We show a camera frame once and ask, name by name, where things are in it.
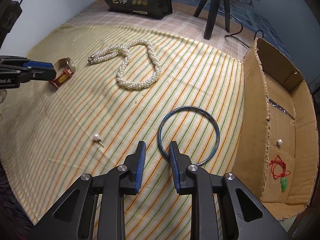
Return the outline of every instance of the watch face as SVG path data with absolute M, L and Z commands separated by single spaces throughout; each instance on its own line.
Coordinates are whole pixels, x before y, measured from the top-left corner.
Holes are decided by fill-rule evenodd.
M 68 62 L 68 68 L 71 70 L 72 73 L 76 72 L 76 66 L 73 63 L 71 58 L 67 58 L 67 62 Z

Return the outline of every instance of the pearl earring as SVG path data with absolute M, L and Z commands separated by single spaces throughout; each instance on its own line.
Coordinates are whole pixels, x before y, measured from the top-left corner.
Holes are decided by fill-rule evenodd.
M 95 133 L 92 138 L 93 138 L 94 141 L 100 143 L 101 146 L 104 147 L 104 145 L 101 142 L 100 135 L 98 133 Z
M 273 145 L 278 145 L 278 146 L 280 146 L 281 144 L 282 144 L 282 140 L 279 139 L 279 140 L 277 140 Z

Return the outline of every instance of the striped tablecloth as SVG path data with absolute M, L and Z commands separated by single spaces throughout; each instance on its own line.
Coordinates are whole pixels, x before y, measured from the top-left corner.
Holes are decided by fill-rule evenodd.
M 151 87 L 140 91 L 119 87 L 116 72 L 121 56 L 86 65 L 87 57 L 97 50 L 138 38 L 153 43 L 162 63 L 161 76 Z M 135 46 L 130 51 L 124 78 L 146 79 L 154 69 L 147 49 Z M 242 63 L 199 41 L 120 25 L 64 24 L 28 55 L 53 63 L 63 57 L 71 57 L 77 71 L 58 91 L 48 82 L 31 81 L 9 90 L 0 106 L 1 162 L 27 215 L 37 223 L 81 174 L 108 172 L 143 140 L 147 156 L 142 188 L 137 196 L 125 199 L 127 239 L 186 239 L 191 197 L 174 190 L 156 132 L 163 117 L 179 106 L 209 111 L 218 122 L 221 139 L 204 168 L 219 175 L 230 171 L 242 125 Z M 104 148 L 92 141 L 95 132 Z M 215 131 L 202 116 L 185 112 L 166 123 L 163 138 L 165 148 L 176 140 L 180 152 L 198 163 L 209 155 Z

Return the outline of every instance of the red cord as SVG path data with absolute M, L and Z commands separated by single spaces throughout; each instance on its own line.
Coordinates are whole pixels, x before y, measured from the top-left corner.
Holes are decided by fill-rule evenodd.
M 281 160 L 281 158 L 280 158 L 279 155 L 277 155 L 276 159 L 275 159 L 274 161 L 271 161 L 271 163 L 269 164 L 269 165 L 272 165 L 271 173 L 272 173 L 273 178 L 274 178 L 274 179 L 278 179 L 278 178 L 281 178 L 281 177 L 285 177 L 285 176 L 290 175 L 291 172 L 286 170 L 286 166 L 287 166 L 287 165 L 284 163 L 284 161 Z M 278 165 L 281 165 L 282 168 L 283 168 L 282 173 L 279 174 L 279 175 L 276 175 L 276 174 L 275 174 L 275 167 L 277 166 L 277 164 L 278 164 Z

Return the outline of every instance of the silver bolt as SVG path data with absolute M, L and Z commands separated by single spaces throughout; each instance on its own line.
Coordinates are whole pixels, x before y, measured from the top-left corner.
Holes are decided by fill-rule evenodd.
M 90 174 L 88 174 L 88 173 L 82 174 L 82 175 L 81 175 L 81 179 L 82 179 L 82 180 L 88 180 L 88 179 L 90 179 Z
M 234 176 L 234 174 L 232 174 L 232 173 L 227 173 L 225 176 L 226 176 L 226 178 L 227 178 L 228 180 L 234 180 L 234 179 L 235 179 L 235 176 Z
M 127 170 L 127 166 L 125 166 L 125 165 L 120 165 L 120 166 L 118 166 L 118 171 L 126 171 Z
M 191 164 L 191 165 L 188 166 L 188 169 L 191 170 L 191 171 L 196 171 L 198 169 L 198 166 L 194 165 L 194 164 Z

